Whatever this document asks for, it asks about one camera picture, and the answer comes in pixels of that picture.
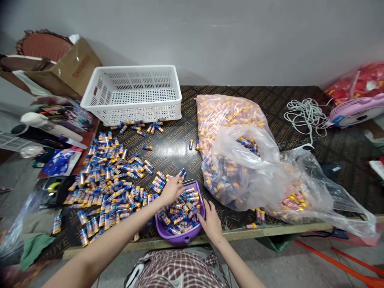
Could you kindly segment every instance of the pink desk fan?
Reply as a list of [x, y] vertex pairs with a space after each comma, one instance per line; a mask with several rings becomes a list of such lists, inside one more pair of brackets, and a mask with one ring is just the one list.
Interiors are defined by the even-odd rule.
[[346, 128], [384, 113], [384, 93], [374, 97], [348, 100], [335, 107], [328, 116], [326, 127]]

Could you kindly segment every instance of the plastic bag of batteries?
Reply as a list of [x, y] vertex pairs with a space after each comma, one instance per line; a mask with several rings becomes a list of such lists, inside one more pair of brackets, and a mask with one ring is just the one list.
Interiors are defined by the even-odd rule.
[[280, 154], [258, 104], [224, 95], [199, 95], [196, 103], [204, 185], [221, 204], [236, 211], [264, 207], [289, 223], [317, 218], [360, 237], [376, 235], [375, 217], [326, 178], [310, 152]]

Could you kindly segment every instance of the person's left hand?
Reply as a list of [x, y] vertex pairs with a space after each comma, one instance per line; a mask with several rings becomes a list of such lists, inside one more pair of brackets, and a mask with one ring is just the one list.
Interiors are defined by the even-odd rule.
[[159, 199], [164, 206], [169, 205], [179, 198], [180, 194], [184, 192], [183, 184], [179, 183], [180, 177], [173, 177], [165, 184], [163, 192], [160, 194]]

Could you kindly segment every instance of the orange stick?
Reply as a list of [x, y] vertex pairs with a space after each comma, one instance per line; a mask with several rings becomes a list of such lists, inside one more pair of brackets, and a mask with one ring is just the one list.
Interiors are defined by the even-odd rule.
[[307, 248], [308, 250], [310, 250], [312, 253], [316, 254], [317, 256], [320, 256], [321, 258], [327, 260], [328, 262], [330, 262], [331, 264], [333, 264], [336, 267], [340, 268], [341, 270], [344, 270], [348, 274], [351, 274], [355, 278], [358, 278], [360, 281], [364, 282], [365, 284], [369, 285], [370, 287], [382, 288], [382, 286], [380, 284], [377, 284], [375, 281], [372, 281], [368, 277], [366, 277], [366, 276], [356, 272], [355, 270], [352, 270], [351, 268], [345, 266], [344, 264], [341, 264], [340, 262], [337, 262], [333, 258], [330, 258], [330, 257], [324, 255], [323, 253], [321, 253], [318, 250], [308, 246], [307, 244], [304, 244], [303, 242], [301, 242], [299, 240], [295, 240], [295, 242], [297, 244], [303, 246], [304, 248]]
[[333, 250], [334, 252], [336, 252], [336, 253], [338, 253], [338, 254], [340, 254], [340, 255], [342, 255], [342, 256], [344, 256], [344, 257], [346, 257], [346, 258], [348, 258], [348, 259], [350, 259], [350, 260], [352, 260], [354, 262], [356, 262], [357, 264], [360, 264], [361, 266], [364, 266], [365, 268], [375, 272], [379, 276], [384, 277], [384, 271], [383, 270], [380, 270], [379, 268], [370, 266], [370, 265], [366, 264], [365, 262], [362, 262], [362, 261], [360, 261], [360, 260], [358, 260], [358, 259], [356, 259], [356, 258], [354, 258], [354, 257], [352, 257], [352, 256], [350, 256], [350, 255], [348, 255], [348, 254], [346, 254], [346, 253], [344, 253], [344, 252], [334, 248], [334, 247], [332, 247], [331, 250]]

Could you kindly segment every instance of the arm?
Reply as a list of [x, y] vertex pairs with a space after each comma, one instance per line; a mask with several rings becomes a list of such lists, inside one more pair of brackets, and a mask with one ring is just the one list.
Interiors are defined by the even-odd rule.
[[91, 287], [98, 276], [118, 256], [133, 236], [162, 207], [174, 202], [184, 191], [179, 177], [168, 181], [163, 193], [150, 205], [122, 220], [118, 228], [112, 227], [99, 239], [72, 258], [44, 287]]
[[237, 284], [240, 288], [265, 287], [224, 238], [221, 229], [221, 222], [217, 216], [214, 204], [212, 202], [209, 202], [208, 204], [208, 202], [204, 199], [204, 205], [207, 217], [206, 220], [204, 220], [202, 216], [198, 214], [201, 226], [203, 227], [208, 238], [223, 256]]

